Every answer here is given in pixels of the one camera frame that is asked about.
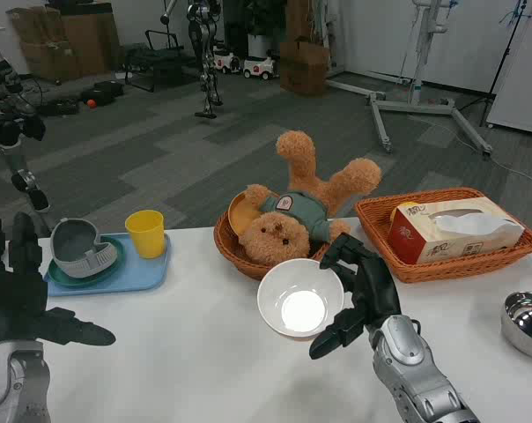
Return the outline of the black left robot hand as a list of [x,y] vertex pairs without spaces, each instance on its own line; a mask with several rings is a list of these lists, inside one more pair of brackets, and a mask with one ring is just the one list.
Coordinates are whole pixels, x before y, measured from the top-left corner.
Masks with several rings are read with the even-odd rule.
[[59,345],[112,345],[115,335],[110,330],[80,321],[71,310],[47,309],[41,263],[42,248],[31,217],[16,214],[10,241],[0,219],[0,343],[43,339]]

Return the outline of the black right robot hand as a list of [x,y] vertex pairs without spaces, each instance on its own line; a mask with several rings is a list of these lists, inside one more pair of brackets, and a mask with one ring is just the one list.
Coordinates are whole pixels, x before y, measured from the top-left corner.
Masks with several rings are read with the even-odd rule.
[[379,328],[388,317],[402,313],[386,263],[351,235],[342,233],[331,243],[320,268],[337,275],[343,289],[351,294],[353,307],[337,313],[333,323],[315,338],[309,348],[311,359],[348,346],[365,328]]

